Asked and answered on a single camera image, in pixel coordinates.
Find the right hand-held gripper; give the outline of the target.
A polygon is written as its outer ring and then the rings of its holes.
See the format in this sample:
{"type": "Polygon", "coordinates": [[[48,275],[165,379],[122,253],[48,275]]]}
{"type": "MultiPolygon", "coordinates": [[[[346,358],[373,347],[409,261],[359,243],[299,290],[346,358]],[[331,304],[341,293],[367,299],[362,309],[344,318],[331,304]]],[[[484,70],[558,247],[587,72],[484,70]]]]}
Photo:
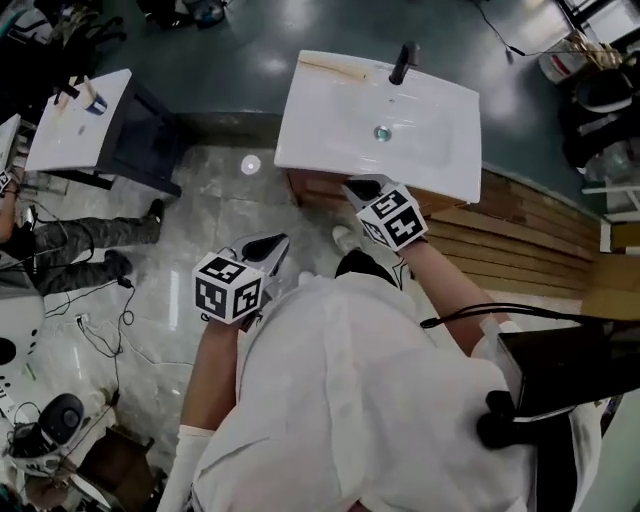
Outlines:
{"type": "Polygon", "coordinates": [[[408,188],[383,174],[350,177],[343,192],[366,234],[392,251],[423,239],[428,227],[408,188]]]}

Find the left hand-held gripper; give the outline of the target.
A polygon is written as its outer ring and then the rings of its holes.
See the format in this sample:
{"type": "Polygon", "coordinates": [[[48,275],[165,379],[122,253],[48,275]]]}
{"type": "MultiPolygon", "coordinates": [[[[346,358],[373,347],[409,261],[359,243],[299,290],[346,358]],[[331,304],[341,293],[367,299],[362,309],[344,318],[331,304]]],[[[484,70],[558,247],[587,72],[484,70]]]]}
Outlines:
{"type": "Polygon", "coordinates": [[[259,233],[205,255],[192,272],[195,307],[203,320],[252,324],[271,300],[267,288],[289,247],[290,239],[284,233],[259,233]]]}

